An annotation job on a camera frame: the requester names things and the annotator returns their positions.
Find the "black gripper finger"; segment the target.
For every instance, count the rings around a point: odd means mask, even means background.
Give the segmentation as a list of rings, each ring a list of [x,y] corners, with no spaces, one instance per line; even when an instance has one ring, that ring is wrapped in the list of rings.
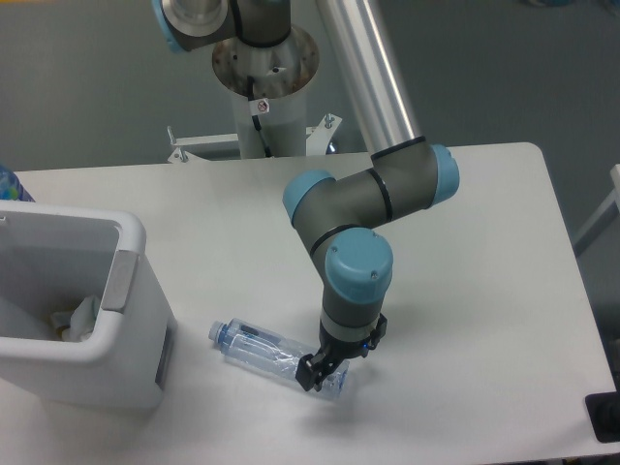
[[[368,338],[362,344],[361,356],[367,357],[370,351],[374,351],[387,333],[388,319],[380,314],[375,327],[370,331]]]
[[[295,379],[305,390],[321,390],[323,381],[341,365],[342,359],[331,354],[317,351],[303,356],[297,365]]]

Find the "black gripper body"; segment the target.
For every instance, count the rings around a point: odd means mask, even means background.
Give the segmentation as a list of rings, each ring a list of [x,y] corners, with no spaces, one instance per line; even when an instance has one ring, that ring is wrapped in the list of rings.
[[[342,360],[362,357],[362,344],[375,327],[378,317],[368,325],[348,327],[336,323],[327,313],[323,313],[320,318],[319,351]]]

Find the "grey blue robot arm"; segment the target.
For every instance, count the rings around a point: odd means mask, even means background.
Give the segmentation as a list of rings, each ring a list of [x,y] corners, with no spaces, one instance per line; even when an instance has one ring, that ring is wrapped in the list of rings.
[[[288,1],[156,1],[170,48],[212,47],[212,67],[231,92],[244,158],[306,154],[303,92],[319,51],[293,24]],[[298,175],[283,204],[323,282],[320,347],[295,371],[320,389],[343,361],[365,357],[387,330],[382,305],[393,255],[376,229],[451,198],[459,169],[450,152],[422,135],[391,55],[375,1],[318,3],[372,165],[337,179],[323,170]]]

